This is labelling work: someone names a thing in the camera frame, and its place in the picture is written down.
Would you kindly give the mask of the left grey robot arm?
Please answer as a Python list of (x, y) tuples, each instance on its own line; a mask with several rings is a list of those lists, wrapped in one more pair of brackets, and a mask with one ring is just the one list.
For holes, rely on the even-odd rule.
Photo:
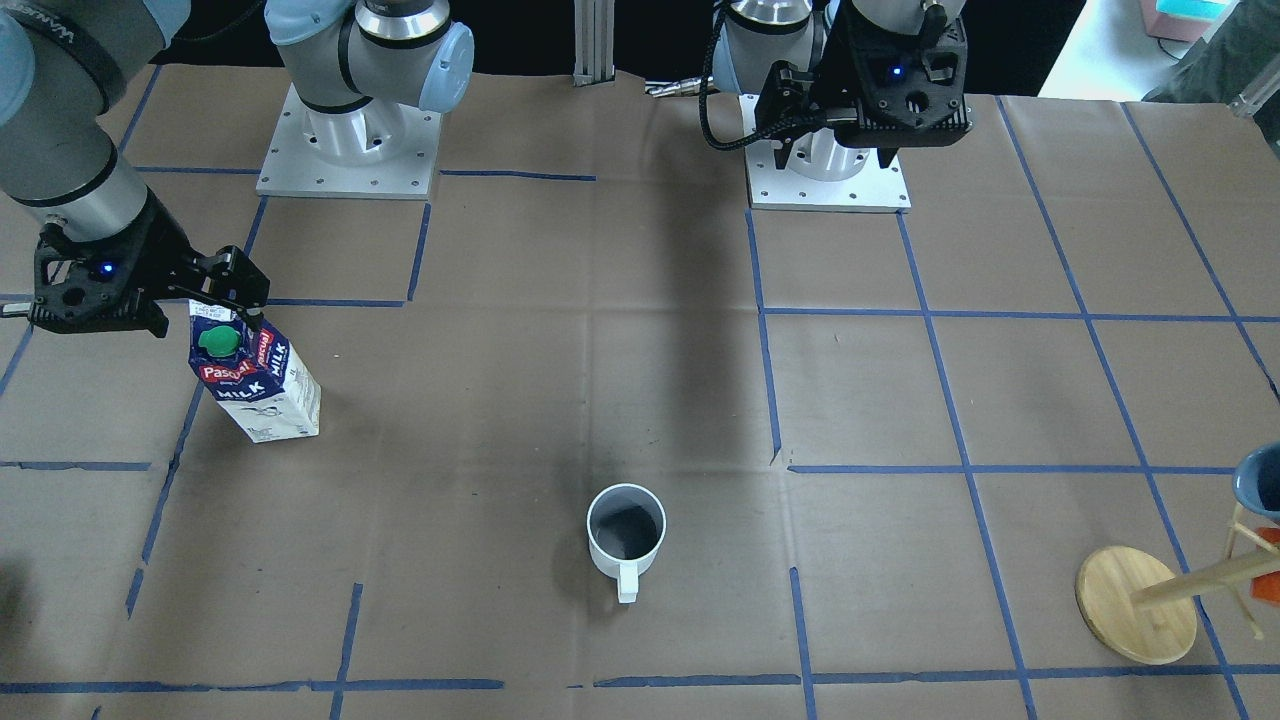
[[(721, 1), (698, 87), (701, 132), (719, 151), (776, 143), (787, 167), (823, 131), (874, 150), (888, 167), (901, 149), (946, 147), (972, 128), (960, 1)], [(709, 87), (756, 97), (755, 128), (717, 138)]]

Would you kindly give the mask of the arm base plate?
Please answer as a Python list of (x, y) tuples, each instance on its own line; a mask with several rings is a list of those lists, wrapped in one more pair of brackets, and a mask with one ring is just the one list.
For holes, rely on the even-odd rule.
[(346, 114), (306, 106), (294, 88), (262, 160), (261, 196), (425, 201), (444, 117), (372, 100)]
[(760, 210), (905, 213), (913, 201), (899, 161), (882, 168), (874, 149), (850, 149), (835, 132), (801, 136), (783, 168), (782, 145), (763, 138), (746, 146), (750, 205)]

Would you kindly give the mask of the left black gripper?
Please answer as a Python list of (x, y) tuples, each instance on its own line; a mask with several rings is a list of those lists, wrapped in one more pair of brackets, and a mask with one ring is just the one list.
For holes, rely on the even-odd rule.
[(755, 138), (786, 170), (803, 135), (829, 129), (874, 149), (891, 170), (901, 149), (946, 147), (973, 127), (964, 86), (963, 1), (829, 1), (820, 51), (806, 67), (777, 60), (756, 100)]

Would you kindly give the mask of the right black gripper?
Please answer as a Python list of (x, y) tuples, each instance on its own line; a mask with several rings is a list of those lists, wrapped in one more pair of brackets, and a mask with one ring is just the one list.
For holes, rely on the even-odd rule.
[(193, 299), (230, 309), (259, 333), (270, 279), (237, 246), (196, 252), (172, 214), (148, 192), (123, 231), (74, 242), (68, 222), (49, 217), (35, 250), (31, 324), (59, 334), (147, 331), (164, 340), (160, 299)]

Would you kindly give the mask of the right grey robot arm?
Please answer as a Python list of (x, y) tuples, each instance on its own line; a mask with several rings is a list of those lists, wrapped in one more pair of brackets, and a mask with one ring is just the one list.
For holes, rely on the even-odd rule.
[[(398, 140), (401, 109), (447, 113), (475, 37), (445, 1), (265, 1), (323, 158), (365, 164)], [(3, 4), (3, 192), (40, 224), (33, 296), (5, 318), (59, 334), (164, 337), (163, 299), (262, 323), (269, 278), (242, 249), (197, 252), (97, 119), (180, 38), (188, 1)]]

